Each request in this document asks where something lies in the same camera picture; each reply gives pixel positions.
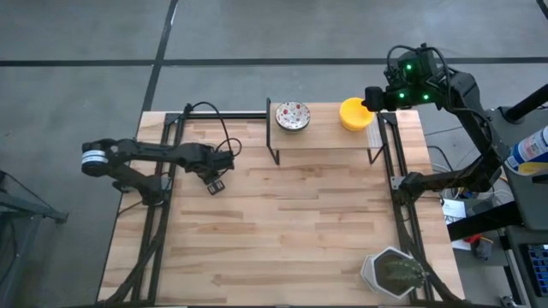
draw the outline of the wooden shelf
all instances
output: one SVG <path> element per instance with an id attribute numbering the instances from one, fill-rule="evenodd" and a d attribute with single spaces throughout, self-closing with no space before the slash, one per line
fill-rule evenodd
<path id="1" fill-rule="evenodd" d="M 273 150 L 366 149 L 380 148 L 377 119 L 361 132 L 350 132 L 339 120 L 341 103 L 306 103 L 311 120 L 297 133 L 281 129 L 276 122 L 276 108 L 270 105 L 271 148 Z"/>

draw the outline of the small pot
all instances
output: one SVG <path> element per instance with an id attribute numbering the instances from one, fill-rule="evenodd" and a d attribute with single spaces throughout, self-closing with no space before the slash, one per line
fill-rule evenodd
<path id="1" fill-rule="evenodd" d="M 394 299 L 403 299 L 409 292 L 413 291 L 414 287 L 409 287 L 402 292 L 396 294 L 392 293 L 390 290 L 387 290 L 386 287 L 381 286 L 379 284 L 379 281 L 382 281 L 383 279 L 378 279 L 378 275 L 383 275 L 384 273 L 378 272 L 378 266 L 383 262 L 383 258 L 413 258 L 409 256 L 407 253 L 400 252 L 394 247 L 388 246 L 386 249 L 384 249 L 382 252 L 380 252 L 377 255 L 369 255 L 366 258 L 366 261 L 363 263 L 363 266 L 361 267 L 361 278 L 369 285 L 369 287 L 373 290 L 375 293 L 386 293 L 389 296 L 393 297 Z"/>

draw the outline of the metal stand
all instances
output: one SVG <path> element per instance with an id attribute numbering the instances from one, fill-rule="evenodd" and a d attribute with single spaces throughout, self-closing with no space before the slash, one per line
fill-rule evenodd
<path id="1" fill-rule="evenodd" d="M 276 150 L 276 154 L 274 154 L 274 150 L 271 148 L 271 99 L 266 98 L 266 147 L 268 148 L 268 151 L 271 153 L 272 159 L 274 159 L 274 163 L 276 165 L 280 165 L 280 151 Z"/>
<path id="2" fill-rule="evenodd" d="M 48 207 L 45 204 L 37 204 L 10 194 L 8 192 L 8 189 L 4 188 L 6 186 L 8 176 L 11 175 L 0 171 L 0 206 L 6 207 L 10 210 L 18 211 L 23 214 L 42 215 L 44 217 L 55 220 L 56 223 L 65 223 L 67 221 L 67 217 L 69 216 L 68 213 L 62 213 L 58 210 Z M 17 180 L 15 180 L 15 182 L 20 187 L 27 190 L 27 188 L 23 187 Z"/>
<path id="3" fill-rule="evenodd" d="M 367 158 L 369 158 L 369 164 L 374 164 L 375 161 L 377 161 L 377 158 L 380 156 L 380 153 L 383 152 L 385 146 L 386 146 L 386 144 L 383 144 L 383 145 L 380 147 L 380 149 L 378 149 L 377 154 L 375 154 L 375 157 L 372 157 L 372 155 L 371 155 L 371 149 L 370 149 L 370 148 L 367 148 Z"/>

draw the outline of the plastic bottle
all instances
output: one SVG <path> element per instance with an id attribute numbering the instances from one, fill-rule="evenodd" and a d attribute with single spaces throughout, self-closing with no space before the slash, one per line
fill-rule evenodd
<path id="1" fill-rule="evenodd" d="M 548 126 L 514 145 L 506 165 L 519 175 L 548 169 Z"/>

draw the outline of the green plant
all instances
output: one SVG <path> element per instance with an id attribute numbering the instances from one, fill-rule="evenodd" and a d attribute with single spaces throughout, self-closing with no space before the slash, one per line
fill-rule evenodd
<path id="1" fill-rule="evenodd" d="M 428 272 L 424 271 L 415 259 L 404 258 L 388 262 L 386 265 L 388 279 L 398 281 L 410 287 L 422 287 Z"/>

